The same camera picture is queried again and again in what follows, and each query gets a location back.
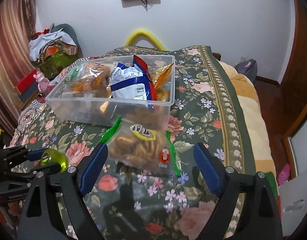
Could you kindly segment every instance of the yellow foam tube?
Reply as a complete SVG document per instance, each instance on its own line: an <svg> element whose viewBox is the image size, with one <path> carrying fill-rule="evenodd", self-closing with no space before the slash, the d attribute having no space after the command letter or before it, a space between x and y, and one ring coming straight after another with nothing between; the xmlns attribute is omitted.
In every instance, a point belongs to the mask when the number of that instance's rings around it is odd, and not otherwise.
<svg viewBox="0 0 307 240"><path fill-rule="evenodd" d="M142 29L138 29L136 31L134 31L127 39L125 46L131 46L133 41L138 37L138 36L145 36L146 38L148 38L153 45L155 46L156 49L159 50L166 50L165 47L160 43L160 41L158 41L158 39L149 31L146 30L142 30Z"/></svg>

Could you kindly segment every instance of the snack bag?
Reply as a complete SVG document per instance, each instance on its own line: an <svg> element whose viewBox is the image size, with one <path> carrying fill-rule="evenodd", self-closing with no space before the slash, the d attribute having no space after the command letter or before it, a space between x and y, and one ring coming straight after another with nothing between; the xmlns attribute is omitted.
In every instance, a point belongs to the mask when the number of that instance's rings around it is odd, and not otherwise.
<svg viewBox="0 0 307 240"><path fill-rule="evenodd" d="M153 81L154 88L156 90L162 88L168 82L168 80L170 79L172 66L173 66L173 63L163 68L160 68L156 71L155 80Z"/></svg>
<svg viewBox="0 0 307 240"><path fill-rule="evenodd" d="M83 65L79 72L74 70L71 77L65 79L69 82L68 88L65 90L65 95L77 94L81 97L111 97L110 87L108 86L108 77L111 74L112 64L97 64L88 61L77 63Z"/></svg>
<svg viewBox="0 0 307 240"><path fill-rule="evenodd" d="M100 140L107 142L108 158L153 174L180 176L170 132L119 122L117 120Z"/></svg>
<svg viewBox="0 0 307 240"><path fill-rule="evenodd" d="M118 63L110 76L110 88L113 98L157 100L148 66L136 55L131 67Z"/></svg>

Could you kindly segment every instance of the wooden door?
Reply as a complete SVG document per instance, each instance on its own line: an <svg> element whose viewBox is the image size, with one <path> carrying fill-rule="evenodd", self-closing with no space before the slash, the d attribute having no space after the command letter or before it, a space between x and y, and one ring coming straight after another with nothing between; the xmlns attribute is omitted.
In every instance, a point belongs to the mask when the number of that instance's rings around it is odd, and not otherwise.
<svg viewBox="0 0 307 240"><path fill-rule="evenodd" d="M288 162L290 165L291 178L295 178L298 175L295 156L292 148L291 138L301 129L302 125L307 120L307 104L301 111L300 115L297 117L295 122L290 126L287 132L282 136L285 149L287 151Z"/></svg>
<svg viewBox="0 0 307 240"><path fill-rule="evenodd" d="M280 85L285 115L290 124L307 103L307 13L295 0L295 38L289 64Z"/></svg>

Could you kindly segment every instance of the white wall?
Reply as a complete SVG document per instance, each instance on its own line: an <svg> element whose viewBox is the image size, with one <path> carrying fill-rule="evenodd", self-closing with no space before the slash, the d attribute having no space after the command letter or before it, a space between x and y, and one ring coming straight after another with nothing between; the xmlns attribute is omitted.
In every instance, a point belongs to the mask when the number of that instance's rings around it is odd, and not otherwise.
<svg viewBox="0 0 307 240"><path fill-rule="evenodd" d="M36 32L42 32L42 31L43 31L43 25L40 22L40 18L38 15L38 8L36 7Z"/></svg>
<svg viewBox="0 0 307 240"><path fill-rule="evenodd" d="M240 57L258 63L258 75L278 80L285 69L291 25L290 0L37 0L41 27L68 23L84 56L124 45L136 29L152 32L168 50L208 45L230 65Z"/></svg>
<svg viewBox="0 0 307 240"><path fill-rule="evenodd" d="M289 42L286 51L285 62L282 65L282 69L278 78L279 84L283 79L283 76L287 70L289 59L291 56L292 46L295 38L295 0L290 0L290 33L289 33Z"/></svg>

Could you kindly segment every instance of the yellow label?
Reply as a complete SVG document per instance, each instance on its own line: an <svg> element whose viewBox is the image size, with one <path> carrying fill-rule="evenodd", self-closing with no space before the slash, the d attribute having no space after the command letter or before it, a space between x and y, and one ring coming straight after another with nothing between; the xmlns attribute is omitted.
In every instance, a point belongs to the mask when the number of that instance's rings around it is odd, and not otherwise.
<svg viewBox="0 0 307 240"><path fill-rule="evenodd" d="M141 124L130 126L130 131L132 131L137 138L143 141L154 141L156 139L154 132L150 129L146 129Z"/></svg>

